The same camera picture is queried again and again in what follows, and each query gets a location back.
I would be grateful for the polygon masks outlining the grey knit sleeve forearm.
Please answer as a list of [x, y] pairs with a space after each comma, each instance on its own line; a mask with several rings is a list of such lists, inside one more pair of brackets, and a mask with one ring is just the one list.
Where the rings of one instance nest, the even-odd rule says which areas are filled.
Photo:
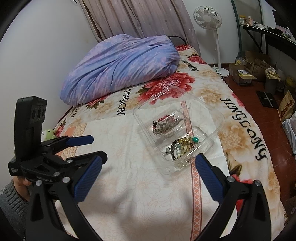
[[26, 217], [29, 202], [16, 191], [14, 182], [1, 190], [1, 233], [11, 240], [26, 240]]

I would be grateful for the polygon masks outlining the person's left hand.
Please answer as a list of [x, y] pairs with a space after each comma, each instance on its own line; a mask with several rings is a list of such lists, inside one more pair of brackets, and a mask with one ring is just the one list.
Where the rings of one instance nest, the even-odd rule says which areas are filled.
[[32, 182], [28, 181], [24, 176], [14, 176], [13, 184], [18, 195], [25, 201], [29, 202], [31, 195], [28, 187], [32, 184]]

